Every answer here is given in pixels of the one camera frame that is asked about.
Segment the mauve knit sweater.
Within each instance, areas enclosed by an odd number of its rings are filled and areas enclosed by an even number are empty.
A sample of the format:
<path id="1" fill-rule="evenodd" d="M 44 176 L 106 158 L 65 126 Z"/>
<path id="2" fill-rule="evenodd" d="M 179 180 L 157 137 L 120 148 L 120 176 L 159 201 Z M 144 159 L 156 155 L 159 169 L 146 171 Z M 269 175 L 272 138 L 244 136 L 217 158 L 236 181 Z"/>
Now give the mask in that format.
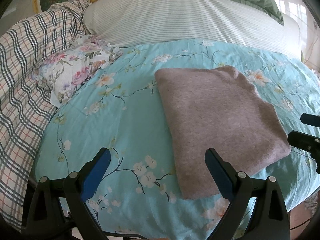
<path id="1" fill-rule="evenodd" d="M 163 68 L 155 78 L 184 199 L 219 192 L 204 160 L 209 148 L 249 175 L 291 152 L 274 106 L 236 68 Z"/>

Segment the plaid checked quilt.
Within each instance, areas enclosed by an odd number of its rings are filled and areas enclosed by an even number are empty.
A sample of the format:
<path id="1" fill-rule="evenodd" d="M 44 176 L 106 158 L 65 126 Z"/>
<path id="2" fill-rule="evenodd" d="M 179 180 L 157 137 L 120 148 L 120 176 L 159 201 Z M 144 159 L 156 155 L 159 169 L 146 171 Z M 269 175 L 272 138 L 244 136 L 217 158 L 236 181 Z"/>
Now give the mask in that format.
<path id="1" fill-rule="evenodd" d="M 84 35 L 88 6 L 84 0 L 54 4 L 1 36 L 1 218 L 17 231 L 37 149 L 55 111 L 31 74 Z"/>

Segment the white pink floral cloth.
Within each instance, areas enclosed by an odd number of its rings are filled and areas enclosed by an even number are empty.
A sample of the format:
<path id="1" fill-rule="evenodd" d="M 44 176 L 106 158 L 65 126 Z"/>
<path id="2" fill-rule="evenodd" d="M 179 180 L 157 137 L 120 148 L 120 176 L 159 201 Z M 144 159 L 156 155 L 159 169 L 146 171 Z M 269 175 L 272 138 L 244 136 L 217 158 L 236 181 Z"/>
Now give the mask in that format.
<path id="1" fill-rule="evenodd" d="M 119 47 L 85 35 L 74 40 L 69 48 L 46 58 L 33 70 L 31 78 L 50 93 L 50 103 L 60 108 L 97 70 L 110 66 L 122 54 Z"/>

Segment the green striped white pillow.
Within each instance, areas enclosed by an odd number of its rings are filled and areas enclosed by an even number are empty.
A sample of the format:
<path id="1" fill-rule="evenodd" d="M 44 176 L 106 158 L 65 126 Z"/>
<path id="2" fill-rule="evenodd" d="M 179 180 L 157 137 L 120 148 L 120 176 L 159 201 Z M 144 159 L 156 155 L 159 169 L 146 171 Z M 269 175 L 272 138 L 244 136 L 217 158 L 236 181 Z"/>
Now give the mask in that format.
<path id="1" fill-rule="evenodd" d="M 98 0 L 84 13 L 86 30 L 119 47 L 198 38 L 266 49 L 300 59 L 297 22 L 230 0 Z"/>

